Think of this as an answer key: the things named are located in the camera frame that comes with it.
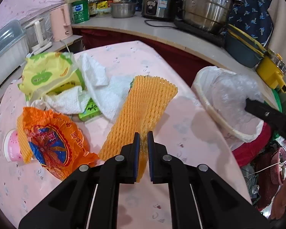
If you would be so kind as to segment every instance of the pink tablecloth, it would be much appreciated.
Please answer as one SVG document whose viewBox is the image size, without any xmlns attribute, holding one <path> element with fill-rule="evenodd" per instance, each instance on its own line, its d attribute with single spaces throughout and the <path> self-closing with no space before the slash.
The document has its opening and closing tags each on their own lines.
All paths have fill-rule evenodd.
<svg viewBox="0 0 286 229">
<path fill-rule="evenodd" d="M 166 145 L 169 154 L 186 164 L 207 164 L 250 201 L 241 171 L 215 123 L 191 89 L 157 52 L 139 41 L 86 52 L 106 66 L 108 76 L 149 74 L 174 83 L 178 94 L 154 130 L 155 141 Z M 26 165 L 8 163 L 3 156 L 3 139 L 9 130 L 16 128 L 16 119 L 23 106 L 24 94 L 16 84 L 10 85 L 0 105 L 0 208 L 16 227 L 22 217 L 60 183 L 37 161 Z M 90 142 L 90 150 L 98 153 L 112 124 L 105 118 L 98 118 L 78 125 Z M 140 183 L 121 185 L 118 228 L 171 228 L 168 187 L 153 185 L 148 168 Z"/>
</svg>

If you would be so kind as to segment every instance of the electric kettle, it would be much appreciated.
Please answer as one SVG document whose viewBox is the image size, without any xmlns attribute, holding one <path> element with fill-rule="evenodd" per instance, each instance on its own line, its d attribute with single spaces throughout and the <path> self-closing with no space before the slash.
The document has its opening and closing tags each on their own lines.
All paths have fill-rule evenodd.
<svg viewBox="0 0 286 229">
<path fill-rule="evenodd" d="M 50 20 L 54 42 L 73 35 L 68 4 L 63 4 L 50 11 Z"/>
<path fill-rule="evenodd" d="M 24 27 L 32 53 L 39 54 L 52 46 L 47 38 L 44 19 L 38 18 Z"/>
</svg>

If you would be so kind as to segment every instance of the orange plastic bag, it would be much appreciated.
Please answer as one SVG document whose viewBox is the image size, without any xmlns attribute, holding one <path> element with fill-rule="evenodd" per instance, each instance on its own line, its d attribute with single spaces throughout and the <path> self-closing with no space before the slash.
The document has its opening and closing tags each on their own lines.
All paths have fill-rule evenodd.
<svg viewBox="0 0 286 229">
<path fill-rule="evenodd" d="M 60 180 L 82 164 L 93 167 L 98 160 L 95 153 L 88 152 L 84 135 L 66 115 L 24 107 L 23 130 L 36 159 Z"/>
</svg>

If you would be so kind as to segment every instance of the white cloth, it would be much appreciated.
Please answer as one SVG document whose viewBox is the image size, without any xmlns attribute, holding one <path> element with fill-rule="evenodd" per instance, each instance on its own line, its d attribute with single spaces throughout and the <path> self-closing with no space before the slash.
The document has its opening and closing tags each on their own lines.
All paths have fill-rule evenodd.
<svg viewBox="0 0 286 229">
<path fill-rule="evenodd" d="M 103 115 L 114 122 L 121 110 L 134 77 L 106 76 L 105 67 L 87 53 L 83 53 L 76 61 L 80 69 L 90 97 Z"/>
<path fill-rule="evenodd" d="M 81 86 L 75 86 L 59 95 L 45 95 L 40 100 L 33 101 L 31 106 L 41 110 L 51 108 L 58 113 L 73 115 L 83 113 L 89 100 L 88 92 Z"/>
</svg>

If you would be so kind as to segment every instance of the pink paper cup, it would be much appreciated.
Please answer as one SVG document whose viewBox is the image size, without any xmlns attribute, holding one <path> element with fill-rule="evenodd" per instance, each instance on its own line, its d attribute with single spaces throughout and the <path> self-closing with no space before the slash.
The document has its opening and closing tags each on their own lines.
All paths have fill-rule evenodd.
<svg viewBox="0 0 286 229">
<path fill-rule="evenodd" d="M 8 162 L 23 161 L 16 129 L 9 131 L 5 136 L 3 141 L 3 153 Z"/>
</svg>

